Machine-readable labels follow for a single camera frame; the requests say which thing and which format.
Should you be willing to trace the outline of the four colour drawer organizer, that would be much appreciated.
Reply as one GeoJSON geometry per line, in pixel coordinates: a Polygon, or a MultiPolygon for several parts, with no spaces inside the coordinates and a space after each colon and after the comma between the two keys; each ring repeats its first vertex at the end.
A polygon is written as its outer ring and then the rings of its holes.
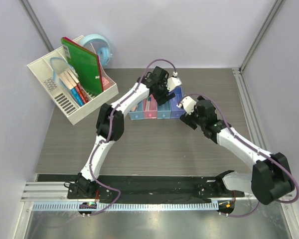
{"type": "Polygon", "coordinates": [[[183,92],[181,87],[176,87],[173,92],[175,97],[165,104],[159,106],[152,95],[150,110],[146,111],[147,99],[142,100],[138,103],[138,112],[129,112],[129,117],[131,120],[145,120],[145,119],[178,119],[181,115],[185,113],[183,109],[177,107],[178,101],[183,97],[183,92]]]}

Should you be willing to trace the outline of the green capped marker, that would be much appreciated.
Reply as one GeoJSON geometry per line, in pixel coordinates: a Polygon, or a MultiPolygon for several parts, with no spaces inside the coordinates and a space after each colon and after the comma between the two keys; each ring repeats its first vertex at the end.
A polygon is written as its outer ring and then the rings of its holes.
{"type": "Polygon", "coordinates": [[[148,97],[147,103],[146,103],[146,111],[150,110],[150,104],[151,104],[151,97],[148,97]]]}

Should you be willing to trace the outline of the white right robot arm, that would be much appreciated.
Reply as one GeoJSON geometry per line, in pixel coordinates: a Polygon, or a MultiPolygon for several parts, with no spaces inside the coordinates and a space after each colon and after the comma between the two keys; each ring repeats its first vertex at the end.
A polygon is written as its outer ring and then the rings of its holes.
{"type": "Polygon", "coordinates": [[[187,96],[177,105],[185,113],[181,121],[192,129],[201,128],[205,137],[226,148],[241,159],[250,174],[229,172],[215,184],[219,196],[228,196],[233,190],[253,194],[258,201],[268,205],[297,189],[287,158],[263,150],[241,136],[225,119],[219,119],[211,100],[187,96]]]}

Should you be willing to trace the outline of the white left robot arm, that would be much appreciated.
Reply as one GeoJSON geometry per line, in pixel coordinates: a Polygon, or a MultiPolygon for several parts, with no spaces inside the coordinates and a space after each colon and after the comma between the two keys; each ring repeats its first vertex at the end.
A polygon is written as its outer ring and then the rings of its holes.
{"type": "Polygon", "coordinates": [[[96,140],[91,154],[74,179],[68,184],[68,199],[90,199],[96,195],[97,182],[105,158],[112,147],[124,133],[124,119],[134,106],[153,96],[159,105],[175,97],[172,91],[181,85],[177,70],[172,76],[161,67],[156,66],[153,71],[145,71],[137,82],[121,98],[111,104],[104,103],[100,107],[96,123],[96,140]]]}

